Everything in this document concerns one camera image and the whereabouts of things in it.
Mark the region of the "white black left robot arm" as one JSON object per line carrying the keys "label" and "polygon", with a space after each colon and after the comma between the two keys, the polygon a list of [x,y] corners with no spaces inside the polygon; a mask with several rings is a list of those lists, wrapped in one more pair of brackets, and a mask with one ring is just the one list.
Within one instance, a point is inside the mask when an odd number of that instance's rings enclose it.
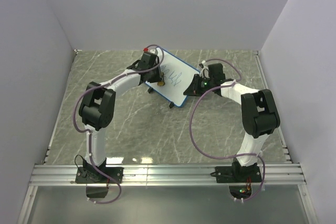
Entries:
{"label": "white black left robot arm", "polygon": [[87,150],[83,168],[94,183],[108,178],[106,171],[105,133],[114,115],[116,98],[144,82],[156,83],[163,80],[160,63],[149,64],[137,60],[123,73],[102,83],[89,83],[81,96],[78,114],[85,126],[81,133],[86,133]]}

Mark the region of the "yellow black whiteboard eraser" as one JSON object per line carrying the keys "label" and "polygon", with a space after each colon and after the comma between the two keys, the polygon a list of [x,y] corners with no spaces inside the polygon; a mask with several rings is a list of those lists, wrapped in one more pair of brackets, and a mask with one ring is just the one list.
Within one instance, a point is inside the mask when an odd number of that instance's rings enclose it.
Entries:
{"label": "yellow black whiteboard eraser", "polygon": [[159,87],[162,87],[162,86],[165,85],[164,73],[161,73],[161,79],[160,79],[160,81],[157,83],[157,85],[158,85]]}

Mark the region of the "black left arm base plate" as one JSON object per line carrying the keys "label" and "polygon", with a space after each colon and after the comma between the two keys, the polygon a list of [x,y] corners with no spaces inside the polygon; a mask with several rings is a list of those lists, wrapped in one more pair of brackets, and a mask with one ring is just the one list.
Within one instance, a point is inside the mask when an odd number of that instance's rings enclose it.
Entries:
{"label": "black left arm base plate", "polygon": [[[123,178],[123,167],[105,167],[103,172],[109,177],[113,178],[119,184],[122,182]],[[115,184],[109,178],[97,172],[95,169],[87,170],[83,167],[79,167],[75,179],[76,184]]]}

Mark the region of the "aluminium rail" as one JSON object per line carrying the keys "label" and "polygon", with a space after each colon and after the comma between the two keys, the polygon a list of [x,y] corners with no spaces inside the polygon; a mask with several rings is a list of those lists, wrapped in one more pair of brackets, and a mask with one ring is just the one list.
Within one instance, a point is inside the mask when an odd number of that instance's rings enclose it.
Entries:
{"label": "aluminium rail", "polygon": [[271,125],[275,128],[274,131],[277,130],[277,132],[278,132],[278,136],[279,136],[279,139],[281,141],[282,152],[283,152],[284,157],[286,159],[286,163],[293,163],[292,158],[291,158],[290,153],[289,153],[289,150],[288,150],[288,146],[287,146],[287,144],[285,142],[285,139],[284,139],[284,135],[283,135],[283,133],[281,131],[281,128],[280,128],[280,116],[279,116],[278,110],[276,108],[276,103],[274,101],[272,91],[269,89],[269,85],[267,84],[266,76],[265,76],[263,68],[261,66],[259,51],[258,50],[253,51],[253,55],[256,59],[257,67],[258,67],[259,73],[261,75],[263,85],[264,85],[265,89],[268,90],[264,93],[266,103],[267,103],[266,104],[266,109],[270,112],[270,115],[268,116],[268,118],[271,119],[271,121],[272,121]]}
{"label": "aluminium rail", "polygon": [[[125,165],[122,186],[224,186],[211,176],[217,164]],[[30,186],[78,186],[75,165],[36,165]],[[267,164],[265,185],[304,185],[299,164]]]}

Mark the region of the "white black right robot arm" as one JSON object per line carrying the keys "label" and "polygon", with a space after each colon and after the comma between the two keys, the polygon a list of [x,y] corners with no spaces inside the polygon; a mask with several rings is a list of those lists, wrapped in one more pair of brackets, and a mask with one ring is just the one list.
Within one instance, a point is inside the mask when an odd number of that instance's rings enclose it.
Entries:
{"label": "white black right robot arm", "polygon": [[215,92],[221,97],[235,101],[241,106],[242,124],[245,131],[241,147],[236,155],[218,157],[203,152],[197,145],[192,133],[191,114],[189,134],[194,147],[204,156],[211,159],[230,159],[232,163],[232,177],[238,182],[244,182],[260,172],[257,161],[260,158],[262,146],[269,135],[280,126],[280,117],[269,89],[257,90],[241,85],[237,80],[220,80],[214,77],[203,78],[195,74],[184,95],[199,97],[196,104],[210,92]]}

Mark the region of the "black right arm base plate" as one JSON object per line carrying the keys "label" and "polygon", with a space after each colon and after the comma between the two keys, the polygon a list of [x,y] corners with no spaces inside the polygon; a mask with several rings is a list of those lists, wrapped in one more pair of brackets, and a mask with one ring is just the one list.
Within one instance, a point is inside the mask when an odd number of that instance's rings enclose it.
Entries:
{"label": "black right arm base plate", "polygon": [[217,183],[260,183],[262,175],[258,166],[234,167],[234,166],[216,166],[210,173],[211,177],[216,178]]}

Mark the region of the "aluminium right side rail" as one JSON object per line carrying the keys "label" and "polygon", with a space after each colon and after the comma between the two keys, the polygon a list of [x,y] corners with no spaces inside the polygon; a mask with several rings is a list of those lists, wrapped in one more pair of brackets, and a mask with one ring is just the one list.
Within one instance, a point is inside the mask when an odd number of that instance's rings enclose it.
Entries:
{"label": "aluminium right side rail", "polygon": [[288,150],[288,146],[287,146],[287,144],[285,142],[285,139],[284,139],[284,135],[283,135],[283,133],[281,131],[281,128],[280,128],[280,116],[279,116],[278,110],[276,108],[276,103],[274,101],[272,91],[269,89],[269,85],[267,84],[266,76],[265,76],[263,68],[261,66],[259,51],[258,50],[253,51],[253,55],[256,59],[257,67],[258,67],[259,73],[261,75],[263,85],[264,85],[265,89],[268,90],[264,93],[266,103],[267,103],[266,104],[266,109],[270,112],[270,115],[268,116],[268,118],[271,119],[271,121],[272,121],[271,125],[275,128],[274,131],[277,130],[277,132],[278,132],[278,136],[279,136],[279,139],[281,141],[282,152],[283,152],[284,157],[286,159],[286,163],[293,163],[292,158],[291,158],[290,153],[289,153],[289,150]]}

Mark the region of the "blue framed whiteboard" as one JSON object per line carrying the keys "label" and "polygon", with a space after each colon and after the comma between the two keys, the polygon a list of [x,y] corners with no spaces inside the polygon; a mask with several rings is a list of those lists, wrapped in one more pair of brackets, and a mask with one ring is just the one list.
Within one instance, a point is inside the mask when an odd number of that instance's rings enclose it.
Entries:
{"label": "blue framed whiteboard", "polygon": [[156,54],[159,57],[159,61],[163,61],[160,64],[160,70],[164,73],[165,85],[159,87],[157,83],[148,82],[146,85],[152,88],[153,92],[158,93],[169,102],[173,102],[175,104],[174,107],[182,107],[187,98],[183,92],[188,88],[194,75],[198,74],[199,71],[166,50],[160,50],[156,47],[149,49],[149,52]]}

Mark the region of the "aluminium front rail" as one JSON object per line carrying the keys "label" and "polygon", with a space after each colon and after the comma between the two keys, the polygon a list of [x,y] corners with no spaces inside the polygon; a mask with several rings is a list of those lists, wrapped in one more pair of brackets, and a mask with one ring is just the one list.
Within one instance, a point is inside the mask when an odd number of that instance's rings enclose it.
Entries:
{"label": "aluminium front rail", "polygon": [[[122,186],[224,186],[211,176],[217,164],[125,165]],[[36,165],[30,186],[78,186],[75,165]],[[304,185],[299,164],[267,164],[265,185]]]}

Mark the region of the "black whiteboard foot right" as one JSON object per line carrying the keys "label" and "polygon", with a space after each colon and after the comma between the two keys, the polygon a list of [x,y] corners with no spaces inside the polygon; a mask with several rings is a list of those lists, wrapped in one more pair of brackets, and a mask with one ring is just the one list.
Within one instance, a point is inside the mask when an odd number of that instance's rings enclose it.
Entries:
{"label": "black whiteboard foot right", "polygon": [[173,103],[173,102],[170,102],[170,104],[169,104],[169,108],[171,109],[171,108],[173,108],[175,106],[175,104]]}

